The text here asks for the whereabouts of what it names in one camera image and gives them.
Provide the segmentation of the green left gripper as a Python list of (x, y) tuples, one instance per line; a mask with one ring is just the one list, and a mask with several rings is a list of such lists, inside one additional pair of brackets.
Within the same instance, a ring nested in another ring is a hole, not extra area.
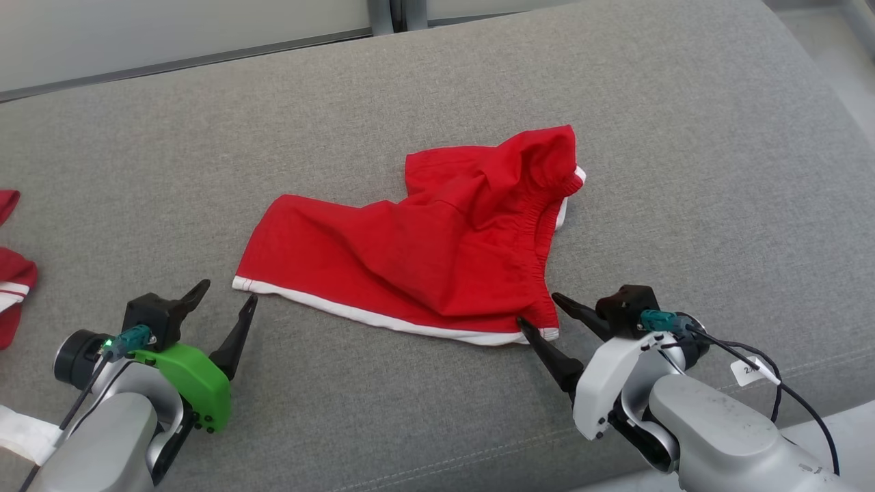
[[(174, 322), (182, 322), (193, 312), (211, 286), (204, 278), (180, 299), (171, 300), (167, 312)], [(258, 305), (250, 294), (238, 312), (237, 323), (224, 342), (208, 356), (200, 349), (176, 343), (160, 353), (135, 350), (135, 360), (151, 362), (200, 416), (200, 426), (221, 433), (231, 412), (230, 381), (237, 375), (239, 361)]]

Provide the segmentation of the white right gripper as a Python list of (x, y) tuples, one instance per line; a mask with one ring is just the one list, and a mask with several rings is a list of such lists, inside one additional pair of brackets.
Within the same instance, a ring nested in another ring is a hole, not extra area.
[(600, 340), (609, 340), (594, 352), (589, 364), (566, 356), (548, 342), (541, 330), (522, 316), (517, 326), (562, 392), (573, 404), (575, 426), (588, 440), (606, 430), (608, 414), (633, 427), (643, 427), (659, 438), (668, 433), (643, 422), (643, 414), (654, 383), (669, 374), (684, 374), (686, 357), (671, 333), (651, 333), (640, 340), (613, 338), (609, 324), (590, 306), (559, 292), (551, 299), (573, 320), (580, 321)]

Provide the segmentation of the red shorts white trim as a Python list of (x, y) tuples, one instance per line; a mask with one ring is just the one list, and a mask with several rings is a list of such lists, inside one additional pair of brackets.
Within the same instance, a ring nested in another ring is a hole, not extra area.
[(479, 346), (525, 343), (519, 317), (555, 340), (546, 264), (587, 179), (573, 128), (409, 154), (404, 178), (400, 202), (357, 208), (278, 197), (254, 227), (232, 287)]

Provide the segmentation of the red jersey white sleeves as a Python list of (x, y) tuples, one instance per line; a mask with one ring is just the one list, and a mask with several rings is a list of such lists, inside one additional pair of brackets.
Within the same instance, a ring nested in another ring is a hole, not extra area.
[[(0, 247), (0, 351), (13, 343), (23, 302), (35, 286), (37, 276), (34, 262)], [(56, 451), (60, 433), (54, 424), (0, 405), (0, 448), (15, 452), (37, 466), (43, 466)]]

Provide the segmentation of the grey fabric cushion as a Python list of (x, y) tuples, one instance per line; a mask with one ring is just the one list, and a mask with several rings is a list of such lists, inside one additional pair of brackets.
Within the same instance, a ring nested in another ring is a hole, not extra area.
[[(79, 328), (232, 276), (285, 193), (400, 200), (407, 154), (571, 124), (587, 181), (546, 269), (591, 305), (660, 305), (764, 350), (823, 416), (875, 400), (875, 150), (762, 0), (585, 0), (0, 104), (0, 245), (38, 266), (0, 405), (60, 421)], [(224, 432), (197, 430), (165, 492), (564, 492), (644, 468), (573, 426), (527, 346), (481, 348), (259, 300)]]

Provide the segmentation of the grey partition post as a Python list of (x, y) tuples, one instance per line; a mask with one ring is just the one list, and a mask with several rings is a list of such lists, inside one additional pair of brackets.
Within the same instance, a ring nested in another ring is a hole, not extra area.
[(426, 30), (427, 0), (365, 0), (372, 36)]

